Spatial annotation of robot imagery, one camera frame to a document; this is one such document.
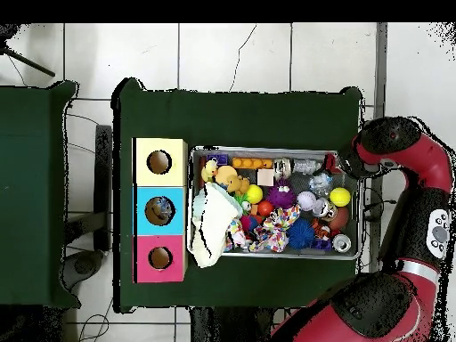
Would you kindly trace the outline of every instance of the pink toy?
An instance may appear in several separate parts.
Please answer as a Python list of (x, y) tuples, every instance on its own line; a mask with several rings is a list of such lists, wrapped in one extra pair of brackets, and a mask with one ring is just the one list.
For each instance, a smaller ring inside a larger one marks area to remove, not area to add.
[(275, 208), (291, 208), (296, 204), (296, 195), (291, 190), (289, 181), (281, 178), (274, 186), (269, 189), (266, 200), (274, 205)]

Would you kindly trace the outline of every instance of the orange ball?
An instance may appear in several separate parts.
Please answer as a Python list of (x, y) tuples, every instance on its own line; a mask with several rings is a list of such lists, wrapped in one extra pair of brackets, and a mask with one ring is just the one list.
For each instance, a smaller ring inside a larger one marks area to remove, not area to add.
[(348, 208), (338, 208), (338, 214), (330, 221), (330, 229), (334, 231), (345, 227), (348, 223), (348, 217)]
[(260, 203), (258, 203), (258, 214), (261, 216), (269, 216), (273, 210), (273, 204), (267, 200), (262, 200)]

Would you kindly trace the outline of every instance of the circular hole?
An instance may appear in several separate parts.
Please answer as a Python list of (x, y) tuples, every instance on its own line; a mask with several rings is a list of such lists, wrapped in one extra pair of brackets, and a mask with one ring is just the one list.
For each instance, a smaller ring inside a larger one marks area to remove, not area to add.
[(173, 255), (165, 247), (157, 247), (149, 252), (149, 264), (154, 269), (164, 270), (173, 262)]
[(167, 197), (154, 197), (146, 203), (144, 212), (149, 223), (167, 225), (175, 215), (175, 206)]
[(164, 175), (171, 168), (171, 156), (163, 150), (154, 151), (147, 158), (147, 168), (155, 175)]

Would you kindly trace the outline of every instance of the green tablecloth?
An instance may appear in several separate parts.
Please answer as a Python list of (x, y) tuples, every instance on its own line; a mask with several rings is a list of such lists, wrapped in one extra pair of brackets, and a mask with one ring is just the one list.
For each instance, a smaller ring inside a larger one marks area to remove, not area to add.
[(64, 111), (77, 84), (0, 86), (0, 304), (79, 306), (60, 282)]
[(123, 80), (112, 98), (115, 148), (121, 143), (113, 184), (114, 212), (120, 216), (114, 227), (114, 233), (120, 232), (115, 301), (122, 307), (293, 307), (307, 305), (332, 284), (354, 275), (355, 261), (226, 256), (205, 269), (190, 258), (183, 282), (133, 284), (131, 138), (182, 138), (189, 149), (224, 145), (337, 150), (357, 133), (360, 100), (357, 88), (342, 94), (203, 94), (147, 92), (136, 79)]

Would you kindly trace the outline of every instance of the black tripod leg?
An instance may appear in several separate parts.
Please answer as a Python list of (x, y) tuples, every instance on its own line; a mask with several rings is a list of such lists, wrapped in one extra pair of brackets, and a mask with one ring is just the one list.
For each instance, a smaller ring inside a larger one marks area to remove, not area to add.
[(27, 58), (24, 58), (22, 55), (15, 53), (13, 50), (11, 50), (9, 48), (1, 48), (0, 55), (2, 55), (4, 53), (8, 56), (11, 56), (12, 58), (14, 58), (17, 61), (21, 61), (22, 63), (27, 64), (28, 66), (30, 66), (34, 69), (37, 69), (37, 70), (45, 73), (46, 75), (49, 75), (50, 77), (55, 77), (55, 73), (53, 73), (51, 70), (46, 69), (45, 67), (40, 66), (39, 64), (36, 64), (35, 62), (33, 62)]

